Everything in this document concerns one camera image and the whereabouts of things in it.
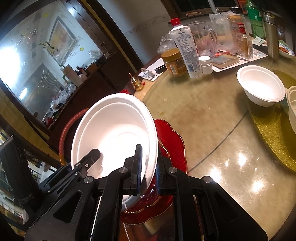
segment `round table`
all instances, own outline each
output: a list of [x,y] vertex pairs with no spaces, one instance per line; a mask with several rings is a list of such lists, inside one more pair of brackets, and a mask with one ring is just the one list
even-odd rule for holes
[[[295,59],[265,57],[248,64],[296,78]],[[236,78],[241,67],[197,79],[171,77],[166,71],[136,95],[153,118],[166,120],[182,136],[188,175],[211,176],[271,239],[296,203],[296,173],[271,155],[256,132]],[[124,229],[130,241],[173,238],[173,208]]]

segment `red curved handle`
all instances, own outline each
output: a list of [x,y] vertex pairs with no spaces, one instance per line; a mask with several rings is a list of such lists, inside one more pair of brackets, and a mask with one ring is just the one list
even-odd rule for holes
[[64,143],[65,143],[66,135],[70,130],[71,126],[75,123],[75,121],[77,121],[81,116],[84,116],[84,114],[88,111],[88,109],[89,108],[84,109],[80,111],[78,114],[76,114],[75,116],[73,116],[72,119],[69,120],[69,122],[67,123],[67,125],[64,127],[62,131],[61,137],[59,139],[59,161],[61,162],[62,166],[65,166],[67,164],[64,157]]

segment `green bottle label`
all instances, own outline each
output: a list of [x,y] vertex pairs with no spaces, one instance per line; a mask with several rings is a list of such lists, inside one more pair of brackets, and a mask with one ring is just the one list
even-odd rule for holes
[[261,13],[257,9],[247,8],[249,19],[262,21]]

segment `painting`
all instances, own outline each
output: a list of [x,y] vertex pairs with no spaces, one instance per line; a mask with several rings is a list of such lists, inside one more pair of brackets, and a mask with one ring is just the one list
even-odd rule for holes
[[64,24],[60,17],[55,20],[49,43],[54,47],[53,58],[58,64],[62,64],[64,58],[69,55],[69,50],[74,43],[75,36]]

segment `gold glitter placemat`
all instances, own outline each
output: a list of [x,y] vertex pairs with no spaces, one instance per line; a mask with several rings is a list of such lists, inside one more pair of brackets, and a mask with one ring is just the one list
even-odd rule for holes
[[[273,72],[286,88],[296,85],[296,79],[290,75],[279,70]],[[296,171],[296,134],[284,111],[287,108],[285,99],[282,105],[276,103],[270,107],[256,105],[248,99],[248,107],[255,127],[272,154],[289,169]]]

